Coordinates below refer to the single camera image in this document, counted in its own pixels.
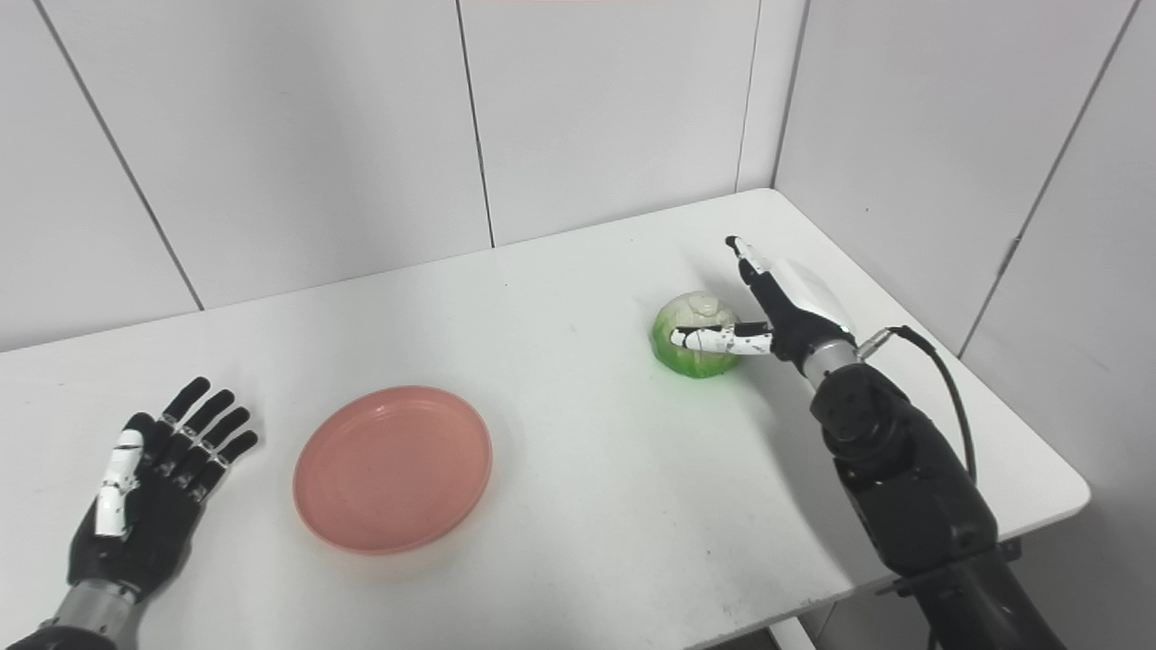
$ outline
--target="black cable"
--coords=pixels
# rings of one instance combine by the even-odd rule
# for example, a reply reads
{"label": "black cable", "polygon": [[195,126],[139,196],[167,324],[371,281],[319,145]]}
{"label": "black cable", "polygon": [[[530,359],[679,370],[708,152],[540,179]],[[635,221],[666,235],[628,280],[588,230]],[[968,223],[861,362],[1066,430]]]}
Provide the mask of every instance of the black cable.
{"label": "black cable", "polygon": [[[888,331],[924,350],[927,356],[932,357],[932,361],[935,362],[935,368],[943,376],[943,383],[947,384],[947,392],[951,394],[951,406],[955,407],[955,416],[959,420],[959,437],[963,438],[963,464],[968,468],[971,482],[976,482],[976,444],[971,441],[971,424],[968,423],[968,413],[963,409],[963,399],[959,397],[959,389],[955,385],[951,371],[947,369],[947,364],[943,363],[943,357],[939,355],[935,346],[919,334],[919,332],[916,332],[907,325],[888,327]],[[936,643],[935,630],[927,630],[927,650],[935,650]]]}

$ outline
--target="black finger segment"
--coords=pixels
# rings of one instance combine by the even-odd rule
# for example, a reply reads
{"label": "black finger segment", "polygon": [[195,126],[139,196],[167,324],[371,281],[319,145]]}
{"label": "black finger segment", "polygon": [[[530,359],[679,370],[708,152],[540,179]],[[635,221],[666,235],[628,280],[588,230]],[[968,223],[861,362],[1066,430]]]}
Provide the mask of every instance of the black finger segment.
{"label": "black finger segment", "polygon": [[197,400],[205,397],[205,393],[209,392],[209,381],[205,377],[198,377],[188,383],[187,386],[180,389],[177,397],[172,398],[172,401],[164,409],[164,419],[169,420],[170,423],[175,423],[188,413],[188,409],[197,404]]}
{"label": "black finger segment", "polygon": [[188,483],[193,482],[193,478],[205,468],[205,464],[208,463],[212,457],[213,452],[200,444],[190,449],[188,453],[185,455],[185,458],[181,459],[179,465],[177,465],[177,478],[173,479],[177,487],[188,487]]}
{"label": "black finger segment", "polygon": [[245,431],[244,434],[240,434],[239,436],[229,441],[229,444],[224,445],[224,449],[222,449],[221,453],[218,453],[217,456],[220,456],[222,463],[229,465],[230,463],[239,458],[242,453],[245,453],[250,449],[253,449],[253,446],[257,445],[257,441],[258,441],[257,434],[254,434],[252,430]]}
{"label": "black finger segment", "polygon": [[232,400],[232,391],[224,390],[218,392],[217,394],[210,397],[209,400],[206,401],[200,408],[198,408],[197,413],[193,413],[192,418],[185,422],[184,428],[192,429],[193,431],[200,434],[205,430],[205,427],[209,426],[209,422],[212,422],[217,415],[224,413],[225,408],[229,408]]}
{"label": "black finger segment", "polygon": [[209,429],[209,433],[205,434],[201,438],[201,444],[205,445],[209,451],[214,450],[224,442],[224,438],[232,435],[234,431],[240,428],[242,424],[249,421],[249,409],[245,407],[235,408],[229,412],[228,415],[221,419],[220,422]]}
{"label": "black finger segment", "polygon": [[172,440],[172,424],[164,420],[157,420],[144,434],[144,450],[141,452],[141,466],[153,465],[157,458],[169,449],[169,441]]}
{"label": "black finger segment", "polygon": [[210,460],[201,470],[200,474],[192,482],[190,492],[195,501],[203,501],[213,492],[213,488],[221,482],[229,465],[257,444],[257,434],[245,431],[224,445],[215,460]]}
{"label": "black finger segment", "polygon": [[146,436],[153,430],[153,416],[148,413],[138,413],[128,419],[124,430],[140,431],[141,436]]}

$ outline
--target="robot finger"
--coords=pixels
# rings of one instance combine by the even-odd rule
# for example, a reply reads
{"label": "robot finger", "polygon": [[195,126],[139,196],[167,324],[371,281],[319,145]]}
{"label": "robot finger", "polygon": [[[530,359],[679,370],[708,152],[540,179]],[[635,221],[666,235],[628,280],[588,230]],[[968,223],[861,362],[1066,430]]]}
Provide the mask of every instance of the robot finger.
{"label": "robot finger", "polygon": [[168,422],[171,427],[176,428],[177,422],[188,413],[188,409],[197,404],[197,400],[205,397],[205,393],[209,392],[209,381],[205,377],[198,377],[188,383],[187,386],[180,389],[177,397],[172,398],[169,406],[164,408],[161,413],[161,419]]}
{"label": "robot finger", "polygon": [[96,494],[96,537],[121,539],[127,534],[125,497],[136,489],[136,466],[144,448],[144,431],[151,428],[153,418],[148,413],[138,413],[120,431],[104,468],[104,481]]}
{"label": "robot finger", "polygon": [[216,455],[213,459],[205,464],[205,467],[197,474],[197,478],[190,483],[190,493],[194,501],[205,501],[205,497],[213,492],[213,488],[221,482],[222,477],[224,477],[225,471],[229,468],[242,453],[245,453],[257,444],[257,434],[252,430],[245,431],[239,436],[232,438],[229,444],[224,445],[224,449]]}
{"label": "robot finger", "polygon": [[209,429],[209,433],[205,434],[200,442],[188,450],[188,453],[185,455],[177,465],[177,468],[173,470],[173,474],[177,477],[173,480],[177,486],[180,488],[188,487],[193,478],[197,477],[205,467],[205,464],[213,457],[213,452],[217,445],[224,442],[227,437],[239,429],[247,420],[249,411],[244,407],[236,408]]}
{"label": "robot finger", "polygon": [[177,393],[177,397],[161,413],[161,419],[144,434],[144,452],[141,455],[142,467],[150,467],[161,458],[172,440],[177,422],[208,391],[209,381],[205,377],[197,377]]}
{"label": "robot finger", "polygon": [[205,427],[223,413],[225,408],[229,408],[232,400],[232,391],[224,390],[210,397],[208,401],[193,413],[188,421],[185,422],[185,426],[169,441],[169,448],[164,450],[164,456],[161,457],[156,466],[157,472],[162,477],[168,477],[172,473],[177,464],[180,463],[180,459],[184,458],[185,453],[201,435],[201,431],[205,430]]}
{"label": "robot finger", "polygon": [[771,354],[772,335],[766,323],[736,323],[707,327],[675,327],[670,342],[687,349],[716,354]]}

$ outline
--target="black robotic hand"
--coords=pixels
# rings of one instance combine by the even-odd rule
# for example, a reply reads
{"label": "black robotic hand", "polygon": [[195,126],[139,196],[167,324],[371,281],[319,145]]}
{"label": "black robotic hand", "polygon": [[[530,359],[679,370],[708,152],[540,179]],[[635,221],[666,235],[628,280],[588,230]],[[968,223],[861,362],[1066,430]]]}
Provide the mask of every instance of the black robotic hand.
{"label": "black robotic hand", "polygon": [[94,501],[73,537],[68,584],[112,582],[131,590],[139,603],[176,575],[205,497],[225,468],[257,444],[257,434],[245,431],[217,451],[249,420],[249,411],[243,407],[201,435],[232,404],[234,394],[227,390],[179,423],[208,390],[208,379],[198,377],[180,391],[160,420],[138,413],[128,421],[125,428],[141,431],[143,449],[135,471],[138,487],[125,496],[126,527],[120,535],[97,534],[98,503]]}
{"label": "black robotic hand", "polygon": [[205,498],[229,465],[257,444],[251,430],[235,436],[249,411],[220,391],[181,423],[209,391],[193,379],[158,420],[129,419],[105,468],[104,483],[73,535],[72,590],[57,615],[9,650],[114,650],[113,640],[133,605],[169,582],[188,555]]}

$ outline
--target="white wall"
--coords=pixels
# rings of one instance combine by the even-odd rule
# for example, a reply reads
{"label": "white wall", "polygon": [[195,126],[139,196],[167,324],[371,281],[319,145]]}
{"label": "white wall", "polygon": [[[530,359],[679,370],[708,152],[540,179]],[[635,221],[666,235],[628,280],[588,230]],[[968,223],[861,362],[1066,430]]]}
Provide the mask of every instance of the white wall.
{"label": "white wall", "polygon": [[[801,2],[763,5],[747,180],[769,186]],[[462,9],[499,245],[735,191],[759,0]]]}
{"label": "white wall", "polygon": [[812,2],[777,189],[958,350],[1129,5]]}
{"label": "white wall", "polygon": [[[805,0],[462,0],[464,16],[454,0],[44,3],[212,308],[480,250],[490,221],[502,244],[769,186]],[[35,15],[31,0],[6,6]],[[47,34],[39,21],[5,28]],[[47,54],[37,61],[47,72],[9,67],[3,77],[36,86],[54,75],[45,83],[73,95],[68,104],[10,93],[0,106],[24,120],[0,125],[20,138],[0,163],[23,171],[0,180],[0,209],[34,204],[57,220],[27,227],[24,239],[61,230],[74,210],[53,201],[92,209],[133,199],[62,59]],[[58,156],[37,140],[60,115],[88,131],[68,146],[95,149]],[[66,158],[69,171],[29,157]],[[49,187],[52,199],[39,200]],[[148,234],[135,202],[104,212]],[[99,237],[132,243],[111,226]],[[8,242],[25,250],[24,239]],[[77,257],[49,274],[16,256],[7,265],[15,273],[0,298],[43,304],[9,311],[0,349],[192,304],[183,283],[163,298],[133,297],[171,269],[142,279],[113,265],[105,278]],[[39,301],[52,282],[67,295]],[[94,315],[77,294],[94,296]]]}
{"label": "white wall", "polygon": [[1144,0],[964,361],[1088,480],[1018,574],[1072,650],[1153,645],[1156,2]]}
{"label": "white wall", "polygon": [[35,6],[0,2],[0,349],[195,309]]}
{"label": "white wall", "polygon": [[45,5],[206,306],[489,246],[452,1]]}

